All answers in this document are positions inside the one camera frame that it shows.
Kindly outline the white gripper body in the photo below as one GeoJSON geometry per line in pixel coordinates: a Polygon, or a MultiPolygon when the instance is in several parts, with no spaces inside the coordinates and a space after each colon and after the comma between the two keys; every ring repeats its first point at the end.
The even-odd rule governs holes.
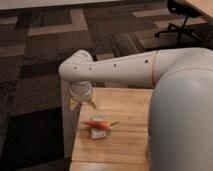
{"type": "Polygon", "coordinates": [[[87,102],[93,97],[92,85],[89,81],[73,82],[70,94],[78,102],[87,102]]]}

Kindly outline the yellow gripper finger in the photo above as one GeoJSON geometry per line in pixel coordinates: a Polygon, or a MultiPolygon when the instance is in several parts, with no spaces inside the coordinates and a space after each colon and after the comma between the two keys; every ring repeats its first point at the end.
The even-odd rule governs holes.
{"type": "Polygon", "coordinates": [[[78,105],[78,102],[75,99],[70,99],[70,110],[74,110],[76,106],[78,105]]]}
{"type": "Polygon", "coordinates": [[[89,101],[87,102],[88,105],[90,105],[93,109],[97,109],[97,105],[95,103],[95,100],[93,99],[89,99],[89,101]]]}

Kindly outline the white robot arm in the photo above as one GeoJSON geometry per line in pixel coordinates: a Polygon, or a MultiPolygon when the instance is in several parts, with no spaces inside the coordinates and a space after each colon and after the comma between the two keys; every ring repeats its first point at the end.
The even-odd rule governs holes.
{"type": "Polygon", "coordinates": [[[213,50],[162,49],[101,61],[78,50],[58,72],[78,102],[91,99],[93,81],[151,88],[150,171],[213,171],[213,50]]]}

